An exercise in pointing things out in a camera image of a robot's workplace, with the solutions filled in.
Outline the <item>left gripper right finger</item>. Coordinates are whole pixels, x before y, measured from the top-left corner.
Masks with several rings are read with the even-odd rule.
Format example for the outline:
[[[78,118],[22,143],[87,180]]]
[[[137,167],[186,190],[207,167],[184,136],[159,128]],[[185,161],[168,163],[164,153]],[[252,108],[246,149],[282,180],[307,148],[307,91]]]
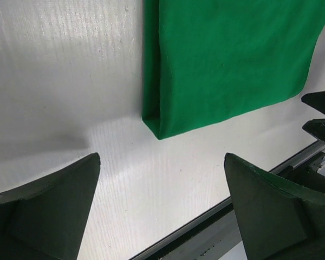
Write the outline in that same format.
[[[227,184],[248,259],[325,259],[325,177],[275,175],[228,153]]]

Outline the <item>green t shirt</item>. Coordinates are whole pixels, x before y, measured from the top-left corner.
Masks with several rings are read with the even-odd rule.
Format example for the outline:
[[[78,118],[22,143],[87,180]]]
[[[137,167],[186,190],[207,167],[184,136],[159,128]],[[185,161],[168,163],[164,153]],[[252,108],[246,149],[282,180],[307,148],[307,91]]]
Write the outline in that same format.
[[[144,1],[144,123],[161,140],[296,96],[324,26],[325,1]]]

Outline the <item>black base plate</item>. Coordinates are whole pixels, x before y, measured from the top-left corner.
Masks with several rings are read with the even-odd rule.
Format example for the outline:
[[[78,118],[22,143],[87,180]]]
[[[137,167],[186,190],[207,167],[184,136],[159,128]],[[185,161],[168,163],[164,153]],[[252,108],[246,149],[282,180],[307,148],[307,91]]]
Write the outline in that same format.
[[[325,176],[325,145],[316,141],[280,165],[272,174],[310,167]],[[231,197],[134,256],[134,259],[220,259],[241,242]]]

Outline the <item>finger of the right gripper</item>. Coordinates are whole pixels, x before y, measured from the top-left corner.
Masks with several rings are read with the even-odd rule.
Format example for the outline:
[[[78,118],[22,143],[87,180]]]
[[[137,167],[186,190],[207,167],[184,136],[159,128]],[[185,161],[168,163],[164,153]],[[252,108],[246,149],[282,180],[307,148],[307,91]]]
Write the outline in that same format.
[[[306,122],[302,129],[325,144],[325,119],[314,119]]]
[[[325,115],[325,91],[305,94],[301,101]]]

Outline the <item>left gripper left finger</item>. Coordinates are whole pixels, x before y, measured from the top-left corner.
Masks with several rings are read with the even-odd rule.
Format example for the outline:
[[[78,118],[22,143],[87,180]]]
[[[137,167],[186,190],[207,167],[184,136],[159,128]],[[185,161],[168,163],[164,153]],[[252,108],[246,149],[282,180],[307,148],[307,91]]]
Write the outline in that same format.
[[[0,259],[77,259],[100,167],[92,153],[0,192]]]

